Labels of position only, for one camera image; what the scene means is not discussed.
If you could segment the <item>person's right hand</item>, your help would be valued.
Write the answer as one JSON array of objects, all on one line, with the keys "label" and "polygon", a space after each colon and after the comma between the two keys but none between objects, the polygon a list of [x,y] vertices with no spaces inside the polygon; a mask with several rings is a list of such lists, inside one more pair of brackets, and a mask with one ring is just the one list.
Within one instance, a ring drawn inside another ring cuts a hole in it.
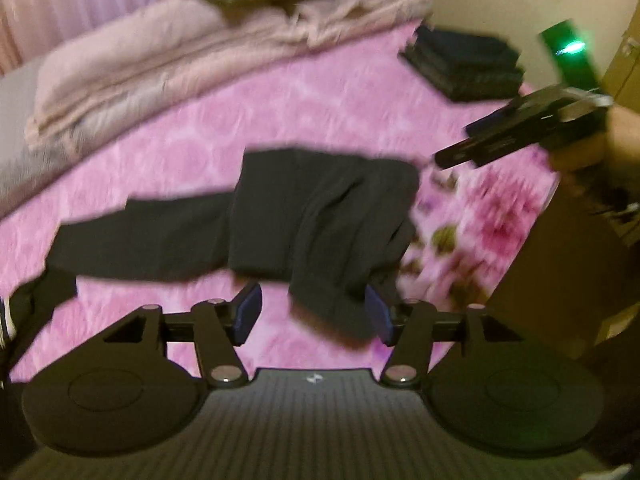
[{"label": "person's right hand", "polygon": [[555,171],[569,174],[605,164],[621,177],[638,177],[639,134],[639,114],[615,105],[608,112],[602,132],[550,152],[549,165]]}]

